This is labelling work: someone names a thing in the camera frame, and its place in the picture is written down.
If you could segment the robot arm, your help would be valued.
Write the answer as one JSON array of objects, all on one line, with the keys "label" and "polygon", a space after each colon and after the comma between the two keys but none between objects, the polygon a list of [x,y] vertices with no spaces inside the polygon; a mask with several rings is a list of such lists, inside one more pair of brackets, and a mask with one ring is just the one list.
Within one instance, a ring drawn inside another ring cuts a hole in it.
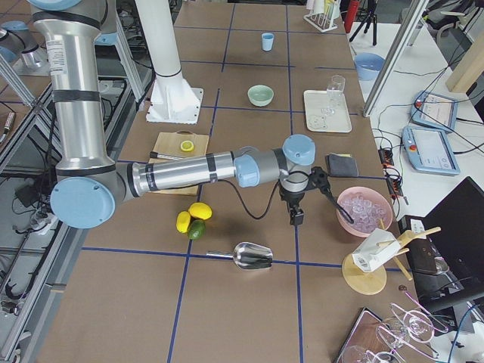
[{"label": "robot arm", "polygon": [[235,178],[243,187],[274,182],[290,211],[315,186],[315,143],[291,135],[269,151],[205,154],[165,163],[120,163],[113,149],[128,125],[110,122],[103,110],[96,41],[118,39],[122,30],[113,1],[33,1],[33,22],[45,37],[51,96],[61,143],[52,212],[78,229],[97,227],[116,208],[146,193]]}]

